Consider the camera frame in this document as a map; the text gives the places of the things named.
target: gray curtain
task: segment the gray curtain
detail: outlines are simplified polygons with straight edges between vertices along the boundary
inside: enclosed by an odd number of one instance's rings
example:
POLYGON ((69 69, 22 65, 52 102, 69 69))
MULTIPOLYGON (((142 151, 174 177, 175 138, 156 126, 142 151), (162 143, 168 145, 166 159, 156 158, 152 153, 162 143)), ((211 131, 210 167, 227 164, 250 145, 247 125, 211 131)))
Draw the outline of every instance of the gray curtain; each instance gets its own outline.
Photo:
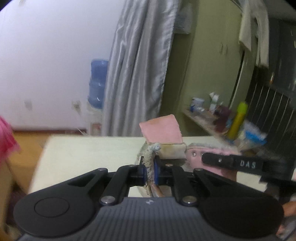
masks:
POLYGON ((126 0, 115 32, 102 134, 141 136, 158 116, 178 0, 126 0))

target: pink garment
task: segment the pink garment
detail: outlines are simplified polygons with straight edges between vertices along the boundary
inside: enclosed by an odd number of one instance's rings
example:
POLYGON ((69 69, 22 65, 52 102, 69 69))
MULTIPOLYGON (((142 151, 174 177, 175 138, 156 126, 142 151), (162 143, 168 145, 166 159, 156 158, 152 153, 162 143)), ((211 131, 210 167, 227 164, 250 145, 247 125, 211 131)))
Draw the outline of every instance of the pink garment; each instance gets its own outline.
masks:
POLYGON ((167 115, 140 123, 147 143, 183 143, 179 124, 174 115, 167 115))
POLYGON ((0 116, 0 165, 11 152, 20 147, 12 135, 11 126, 0 116))
POLYGON ((236 181, 237 180, 237 171, 228 170, 225 168, 219 168, 219 167, 212 167, 210 165, 203 164, 202 162, 202 153, 205 152, 212 152, 215 154, 221 154, 221 155, 239 155, 237 151, 231 150, 231 149, 220 149, 220 148, 208 148, 208 147, 202 147, 202 146, 191 146, 188 147, 186 150, 186 159, 188 160, 190 166, 194 168, 203 168, 207 171, 213 172, 217 175, 220 175, 222 177, 226 177, 230 180, 236 181))

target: green cap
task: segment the green cap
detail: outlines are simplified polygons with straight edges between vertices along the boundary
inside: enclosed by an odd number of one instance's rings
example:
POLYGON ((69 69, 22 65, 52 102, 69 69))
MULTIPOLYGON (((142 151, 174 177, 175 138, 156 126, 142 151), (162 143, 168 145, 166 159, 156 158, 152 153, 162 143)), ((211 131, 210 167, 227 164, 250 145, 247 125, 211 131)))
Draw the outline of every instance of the green cap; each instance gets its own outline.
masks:
POLYGON ((248 110, 248 104, 246 102, 240 102, 237 112, 246 114, 248 110))

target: brown baseboard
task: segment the brown baseboard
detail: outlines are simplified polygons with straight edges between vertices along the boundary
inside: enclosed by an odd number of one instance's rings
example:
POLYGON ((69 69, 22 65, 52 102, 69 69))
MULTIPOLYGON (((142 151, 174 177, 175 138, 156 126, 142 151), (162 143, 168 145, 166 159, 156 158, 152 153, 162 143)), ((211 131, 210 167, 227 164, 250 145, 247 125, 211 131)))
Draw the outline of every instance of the brown baseboard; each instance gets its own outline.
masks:
POLYGON ((44 133, 44 134, 71 134, 82 135, 81 132, 86 133, 86 129, 13 129, 14 133, 44 133))

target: white table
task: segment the white table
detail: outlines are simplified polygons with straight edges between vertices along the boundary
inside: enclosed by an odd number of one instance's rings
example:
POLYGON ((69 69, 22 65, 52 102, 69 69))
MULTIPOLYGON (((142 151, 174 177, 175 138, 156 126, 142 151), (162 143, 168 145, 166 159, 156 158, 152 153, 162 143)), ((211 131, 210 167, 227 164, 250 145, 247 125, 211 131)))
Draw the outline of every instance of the white table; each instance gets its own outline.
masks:
MULTIPOLYGON (((188 145, 207 143, 222 147, 214 137, 183 137, 188 145)), ((134 164, 137 154, 145 143, 143 137, 84 137, 53 135, 47 141, 36 167, 29 192, 52 186, 74 178, 99 167, 109 172, 120 166, 134 164)), ((265 190, 259 184, 259 176, 239 173, 238 182, 258 190, 265 190)), ((132 187, 129 196, 141 196, 137 187, 132 187)))

